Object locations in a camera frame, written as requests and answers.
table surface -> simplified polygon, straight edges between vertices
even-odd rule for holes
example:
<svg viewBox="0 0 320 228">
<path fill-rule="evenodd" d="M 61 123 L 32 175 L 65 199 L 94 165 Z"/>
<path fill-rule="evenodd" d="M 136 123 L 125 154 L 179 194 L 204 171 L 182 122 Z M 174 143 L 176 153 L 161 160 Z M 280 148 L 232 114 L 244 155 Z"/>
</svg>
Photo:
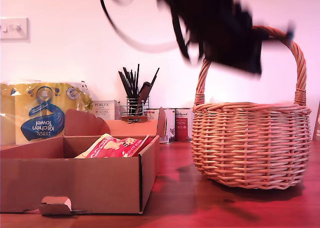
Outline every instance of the table surface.
<svg viewBox="0 0 320 228">
<path fill-rule="evenodd" d="M 287 190 L 230 188 L 195 168 L 191 144 L 160 147 L 161 168 L 143 215 L 1 214 L 7 227 L 320 227 L 320 143 L 303 183 Z"/>
</svg>

woven basket rim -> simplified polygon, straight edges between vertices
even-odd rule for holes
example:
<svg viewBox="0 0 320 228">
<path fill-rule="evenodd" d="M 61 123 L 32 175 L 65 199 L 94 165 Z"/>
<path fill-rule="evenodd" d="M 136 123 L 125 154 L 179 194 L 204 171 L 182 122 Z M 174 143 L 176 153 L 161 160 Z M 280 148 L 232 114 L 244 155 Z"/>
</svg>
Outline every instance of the woven basket rim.
<svg viewBox="0 0 320 228">
<path fill-rule="evenodd" d="M 193 112 L 208 112 L 215 111 L 220 112 L 222 110 L 234 109 L 237 111 L 261 111 L 270 110 L 278 111 L 281 113 L 287 112 L 299 112 L 309 114 L 311 109 L 304 105 L 299 104 L 284 104 L 284 103 L 274 103 L 274 104 L 259 104 L 254 102 L 224 102 L 224 103 L 204 103 L 200 105 L 194 105 Z"/>
</svg>

food packet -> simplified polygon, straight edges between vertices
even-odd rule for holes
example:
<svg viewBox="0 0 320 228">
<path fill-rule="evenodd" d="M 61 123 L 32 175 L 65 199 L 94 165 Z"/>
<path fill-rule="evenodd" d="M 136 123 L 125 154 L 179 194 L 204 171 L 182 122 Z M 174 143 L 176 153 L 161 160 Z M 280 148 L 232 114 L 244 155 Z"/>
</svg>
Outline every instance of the food packet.
<svg viewBox="0 0 320 228">
<path fill-rule="evenodd" d="M 104 134 L 88 150 L 75 158 L 132 157 L 136 156 L 151 140 L 149 136 L 144 140 L 133 138 L 120 140 Z"/>
</svg>

plastic wrap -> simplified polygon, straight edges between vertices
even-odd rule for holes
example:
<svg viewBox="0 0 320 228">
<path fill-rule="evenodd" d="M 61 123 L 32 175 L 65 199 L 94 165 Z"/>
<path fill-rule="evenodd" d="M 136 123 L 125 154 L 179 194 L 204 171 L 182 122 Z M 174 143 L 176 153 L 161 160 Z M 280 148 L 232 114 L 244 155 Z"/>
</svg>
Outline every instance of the plastic wrap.
<svg viewBox="0 0 320 228">
<path fill-rule="evenodd" d="M 89 111 L 92 100 L 81 83 L 1 83 L 1 145 L 26 144 L 64 135 L 68 109 Z"/>
</svg>

white box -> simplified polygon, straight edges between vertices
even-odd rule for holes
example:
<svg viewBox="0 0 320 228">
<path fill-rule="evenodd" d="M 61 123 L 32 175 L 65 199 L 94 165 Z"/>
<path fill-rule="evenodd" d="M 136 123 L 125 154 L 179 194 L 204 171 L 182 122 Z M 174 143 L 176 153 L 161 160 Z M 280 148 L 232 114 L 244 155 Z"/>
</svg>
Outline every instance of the white box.
<svg viewBox="0 0 320 228">
<path fill-rule="evenodd" d="M 103 120 L 120 119 L 119 102 L 117 100 L 93 101 L 90 112 Z"/>
</svg>

